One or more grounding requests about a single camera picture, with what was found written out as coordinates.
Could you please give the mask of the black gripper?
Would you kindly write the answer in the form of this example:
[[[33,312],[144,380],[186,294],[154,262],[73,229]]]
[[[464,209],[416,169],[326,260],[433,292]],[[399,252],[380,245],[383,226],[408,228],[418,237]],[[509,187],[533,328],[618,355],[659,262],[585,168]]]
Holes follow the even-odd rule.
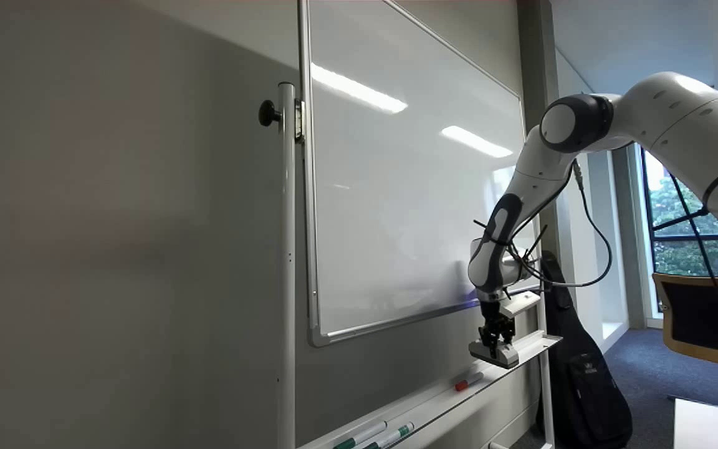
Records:
[[[513,342],[513,320],[503,312],[503,299],[503,289],[478,292],[484,318],[484,328],[478,328],[478,339],[485,348],[497,344],[497,337],[502,337],[502,344],[507,348],[510,348]]]

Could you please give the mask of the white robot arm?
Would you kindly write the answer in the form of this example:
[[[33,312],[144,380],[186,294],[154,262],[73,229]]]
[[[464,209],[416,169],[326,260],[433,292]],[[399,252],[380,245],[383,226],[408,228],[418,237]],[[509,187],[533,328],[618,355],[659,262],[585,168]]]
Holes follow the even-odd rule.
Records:
[[[469,344],[473,356],[493,359],[510,344],[502,294],[525,277],[522,262],[503,265],[513,234],[566,187],[581,152],[630,143],[648,149],[718,221],[718,90],[689,76],[659,73],[626,96],[554,100],[525,134],[513,177],[471,247],[469,279],[484,318],[478,339]]]

